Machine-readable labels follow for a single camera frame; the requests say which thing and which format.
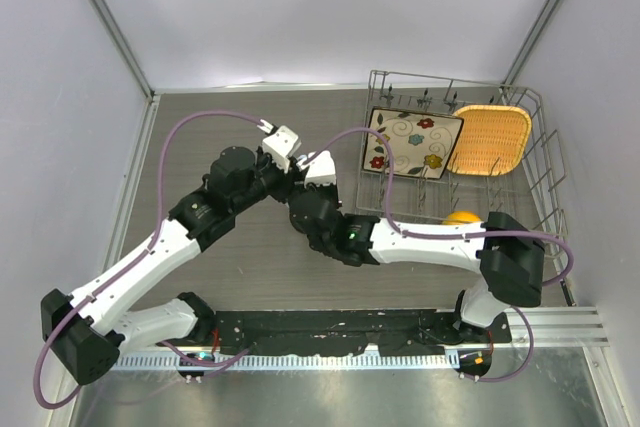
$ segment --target red flower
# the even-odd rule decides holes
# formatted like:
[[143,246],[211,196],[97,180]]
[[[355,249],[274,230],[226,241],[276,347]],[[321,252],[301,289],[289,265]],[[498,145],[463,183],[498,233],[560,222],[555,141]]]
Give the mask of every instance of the red flower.
[[374,157],[369,161],[369,163],[371,164],[372,169],[381,169],[384,167],[384,157]]
[[418,125],[423,129],[431,128],[433,127],[433,119],[430,119],[429,117],[425,117],[424,119],[420,119],[418,121]]

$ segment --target yellow flower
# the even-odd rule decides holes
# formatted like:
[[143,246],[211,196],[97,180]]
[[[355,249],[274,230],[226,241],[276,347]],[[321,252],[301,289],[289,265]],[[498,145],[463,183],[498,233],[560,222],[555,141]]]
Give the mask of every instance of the yellow flower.
[[[391,140],[391,137],[389,137],[387,134],[382,134],[382,136],[387,140],[387,142],[389,142]],[[376,137],[376,142],[378,142],[380,145],[382,145],[382,140],[380,140],[379,137]]]
[[428,165],[431,169],[438,169],[442,167],[442,158],[436,154],[427,155],[424,158],[424,165]]

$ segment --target yellow object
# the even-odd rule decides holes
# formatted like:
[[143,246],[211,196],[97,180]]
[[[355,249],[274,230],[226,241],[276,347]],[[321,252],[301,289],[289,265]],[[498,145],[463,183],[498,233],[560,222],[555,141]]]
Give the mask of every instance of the yellow object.
[[447,168],[456,174],[502,175],[515,169],[531,134],[531,117],[520,107],[469,105]]
[[466,212],[459,210],[452,214],[447,215],[446,220],[442,222],[443,225],[461,225],[470,224],[473,222],[482,222],[482,219],[473,212]]

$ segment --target yellow ball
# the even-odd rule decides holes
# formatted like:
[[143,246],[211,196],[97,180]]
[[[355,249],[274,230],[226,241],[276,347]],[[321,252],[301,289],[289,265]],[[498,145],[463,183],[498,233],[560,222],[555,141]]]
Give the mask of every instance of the yellow ball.
[[482,222],[482,219],[473,212],[466,212],[464,210],[458,210],[452,214],[447,215],[447,219],[442,222],[443,225],[461,225],[470,224],[472,222]]

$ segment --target white wall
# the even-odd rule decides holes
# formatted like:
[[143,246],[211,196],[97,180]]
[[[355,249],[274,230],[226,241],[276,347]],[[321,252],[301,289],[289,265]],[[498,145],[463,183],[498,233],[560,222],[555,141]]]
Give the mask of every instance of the white wall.
[[151,84],[501,80],[544,0],[107,0]]
[[574,290],[602,314],[640,404],[640,8],[565,0],[518,83],[560,128],[571,175],[561,191],[576,252]]
[[0,12],[1,423],[41,427],[40,299],[102,267],[144,99],[88,0]]

